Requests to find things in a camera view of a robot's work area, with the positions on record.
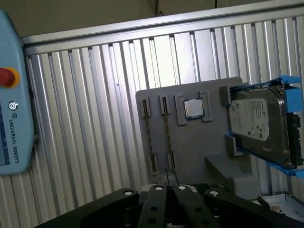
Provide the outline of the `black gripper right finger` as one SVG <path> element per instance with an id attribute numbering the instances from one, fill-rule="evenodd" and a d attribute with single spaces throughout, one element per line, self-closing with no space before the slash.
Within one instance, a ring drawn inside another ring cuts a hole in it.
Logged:
<path id="1" fill-rule="evenodd" d="M 302 228 L 304 223 L 221 189 L 173 188 L 192 228 Z"/>

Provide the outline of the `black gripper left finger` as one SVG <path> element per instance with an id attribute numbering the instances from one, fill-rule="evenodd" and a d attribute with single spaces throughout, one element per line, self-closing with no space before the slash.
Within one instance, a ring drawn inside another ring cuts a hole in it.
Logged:
<path id="1" fill-rule="evenodd" d="M 149 185 L 148 191 L 122 188 L 51 219 L 38 228 L 164 228 L 167 190 Z"/>

